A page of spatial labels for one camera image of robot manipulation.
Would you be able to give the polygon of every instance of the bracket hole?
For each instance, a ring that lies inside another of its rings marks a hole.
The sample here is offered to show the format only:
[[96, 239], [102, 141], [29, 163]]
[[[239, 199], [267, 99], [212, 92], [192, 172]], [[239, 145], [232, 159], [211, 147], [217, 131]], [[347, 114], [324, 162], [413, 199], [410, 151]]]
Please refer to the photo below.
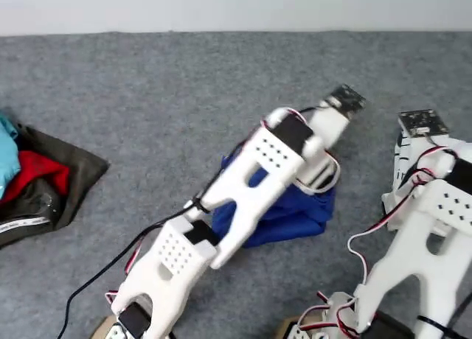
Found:
[[443, 246], [444, 238], [436, 234], [429, 234], [426, 247], [431, 254], [437, 255]]

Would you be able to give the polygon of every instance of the circuit board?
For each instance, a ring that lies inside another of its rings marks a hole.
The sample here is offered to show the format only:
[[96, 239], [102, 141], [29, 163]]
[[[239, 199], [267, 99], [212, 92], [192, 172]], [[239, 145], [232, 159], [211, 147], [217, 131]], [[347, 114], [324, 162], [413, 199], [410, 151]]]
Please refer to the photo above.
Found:
[[436, 136], [449, 133], [448, 127], [434, 109], [401, 112], [398, 114], [400, 124], [410, 138]]

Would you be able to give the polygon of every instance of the white tag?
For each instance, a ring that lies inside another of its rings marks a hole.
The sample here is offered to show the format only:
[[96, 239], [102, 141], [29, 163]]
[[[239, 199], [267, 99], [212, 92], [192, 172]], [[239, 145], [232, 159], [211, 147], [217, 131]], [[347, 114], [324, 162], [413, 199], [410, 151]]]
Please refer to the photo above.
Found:
[[3, 225], [0, 225], [0, 234], [2, 232], [9, 231], [13, 228], [40, 225], [42, 223], [48, 223], [48, 222], [50, 222], [49, 219], [46, 219], [45, 217], [34, 217], [30, 219], [20, 219], [20, 220], [10, 221], [9, 223], [4, 223]]

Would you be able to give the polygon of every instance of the white wall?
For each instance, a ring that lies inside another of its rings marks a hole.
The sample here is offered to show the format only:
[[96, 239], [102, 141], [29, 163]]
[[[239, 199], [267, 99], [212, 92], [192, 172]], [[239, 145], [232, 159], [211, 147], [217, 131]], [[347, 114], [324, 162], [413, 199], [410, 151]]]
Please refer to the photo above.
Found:
[[471, 0], [0, 0], [0, 35], [472, 29]]

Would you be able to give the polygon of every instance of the black wire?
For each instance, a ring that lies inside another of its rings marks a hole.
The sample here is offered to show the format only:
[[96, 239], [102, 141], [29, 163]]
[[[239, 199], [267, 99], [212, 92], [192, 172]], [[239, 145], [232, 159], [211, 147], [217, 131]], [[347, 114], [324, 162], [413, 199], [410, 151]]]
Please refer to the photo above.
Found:
[[469, 307], [471, 302], [472, 302], [472, 292], [469, 293], [464, 298], [464, 301], [462, 301], [459, 306], [457, 306], [456, 310], [454, 311], [454, 313], [451, 317], [451, 320], [448, 323], [448, 329], [452, 330], [454, 328], [457, 321], [462, 317], [462, 315], [464, 314], [467, 307]]
[[182, 215], [183, 213], [185, 212], [188, 212], [191, 208], [193, 207], [193, 204], [189, 205], [187, 208], [184, 208], [182, 209], [181, 211], [179, 212], [176, 212], [175, 214], [173, 215], [170, 215], [160, 221], [157, 221], [156, 223], [154, 223], [153, 225], [151, 226], [148, 226], [147, 228], [145, 228], [144, 230], [142, 230], [136, 237], [134, 237], [134, 239], [121, 251], [118, 253], [117, 256], [115, 256], [113, 258], [113, 260], [111, 260], [111, 262], [109, 262], [105, 267], [102, 268], [102, 270], [100, 270], [98, 273], [96, 273], [94, 276], [92, 276], [85, 284], [83, 284], [81, 287], [79, 287], [78, 289], [76, 289], [70, 296], [69, 298], [67, 299], [67, 303], [66, 303], [66, 315], [64, 317], [64, 325], [62, 327], [62, 329], [60, 330], [60, 333], [58, 335], [58, 339], [61, 339], [64, 332], [66, 331], [66, 328], [67, 328], [67, 325], [69, 324], [69, 310], [70, 310], [70, 306], [71, 306], [71, 302], [72, 300], [74, 299], [75, 296], [77, 296], [79, 293], [81, 293], [82, 291], [84, 291], [88, 286], [90, 286], [93, 282], [95, 282], [98, 278], [101, 277], [101, 275], [103, 275], [108, 269], [110, 269], [111, 267], [113, 267], [121, 258], [123, 258], [124, 255], [126, 255], [127, 252], [129, 252], [130, 249], [132, 249], [132, 247], [134, 247], [134, 245], [141, 239], [143, 238], [144, 236], [146, 236], [147, 234], [149, 234], [151, 231], [157, 229], [157, 228], [160, 228], [162, 227], [162, 225], [164, 223], [166, 223], [168, 220], [170, 219], [173, 219], [174, 217], [177, 217], [179, 215]]
[[330, 106], [320, 106], [320, 105], [314, 105], [314, 106], [311, 106], [311, 107], [306, 107], [306, 108], [303, 108], [303, 109], [300, 109], [298, 110], [298, 113], [300, 114], [304, 114], [304, 113], [308, 113], [308, 112], [311, 112], [311, 111], [317, 111], [319, 109], [326, 109], [326, 108], [329, 108]]
[[[246, 143], [246, 140], [247, 139], [244, 139], [242, 141], [240, 141], [234, 148], [233, 150], [229, 153], [229, 158], [231, 158], [245, 143]], [[212, 184], [218, 179], [218, 177], [220, 176], [221, 172], [223, 171], [223, 167], [220, 167], [219, 170], [213, 175], [213, 177], [209, 180], [209, 182], [205, 185], [205, 187], [202, 189], [202, 191], [200, 193], [197, 193], [195, 196], [194, 196], [194, 200], [197, 200], [198, 203], [200, 203], [200, 199], [205, 195], [205, 193], [208, 191], [208, 189], [212, 186]], [[162, 227], [168, 220], [171, 220], [173, 219], [174, 217], [177, 217], [177, 216], [180, 216], [182, 214], [185, 214], [186, 212], [188, 212], [191, 208], [193, 208], [195, 206], [195, 202], [191, 203], [188, 207], [186, 208], [183, 208], [182, 210], [180, 210], [179, 212], [176, 212], [175, 214], [172, 214], [160, 221], [157, 221], [155, 222], [154, 224], [152, 224], [151, 226], [148, 226], [147, 228], [145, 228], [144, 230], [142, 230], [141, 232], [139, 232], [139, 234], [134, 237], [134, 239], [125, 247], [123, 248], [123, 250], [121, 252], [118, 253], [117, 256], [115, 256], [111, 262], [109, 262], [105, 267], [103, 267], [98, 273], [96, 273], [94, 276], [92, 276], [85, 284], [83, 284], [82, 286], [80, 286], [78, 289], [76, 289], [70, 296], [69, 298], [67, 299], [67, 302], [66, 302], [66, 314], [64, 316], [64, 324], [63, 324], [63, 327], [62, 329], [60, 330], [59, 332], [59, 335], [57, 337], [57, 339], [61, 339], [64, 335], [64, 332], [66, 331], [67, 329], [67, 325], [69, 324], [69, 312], [70, 312], [70, 306], [71, 306], [71, 303], [72, 303], [72, 300], [75, 298], [75, 296], [77, 296], [78, 294], [80, 294], [82, 291], [84, 291], [88, 286], [90, 286], [91, 284], [93, 284], [98, 278], [101, 277], [101, 275], [103, 275], [108, 269], [110, 269], [111, 267], [113, 267], [121, 258], [124, 257], [124, 255], [126, 255], [127, 252], [129, 252], [130, 249], [132, 249], [132, 247], [135, 246], [135, 244], [138, 243], [138, 241], [141, 240], [141, 238], [145, 237], [147, 234], [149, 234], [151, 231], [157, 229], [157, 228], [160, 228]]]
[[428, 318], [424, 315], [417, 316], [417, 320], [425, 322], [425, 323], [429, 324], [430, 326], [433, 326], [434, 328], [439, 329], [441, 332], [444, 333], [442, 335], [443, 338], [446, 337], [446, 338], [451, 338], [451, 339], [467, 339], [463, 335], [455, 332], [454, 330], [452, 330], [450, 328], [447, 328], [447, 327], [443, 326], [442, 324], [437, 323], [436, 321], [433, 321], [432, 319], [430, 319], [430, 318]]
[[436, 146], [436, 147], [439, 147], [438, 143], [436, 143], [430, 135], [428, 135], [428, 134], [426, 134], [426, 133], [423, 134], [423, 135], [424, 135], [424, 137], [426, 138], [426, 140], [428, 140], [428, 142], [429, 142], [431, 145], [434, 145], [434, 146]]

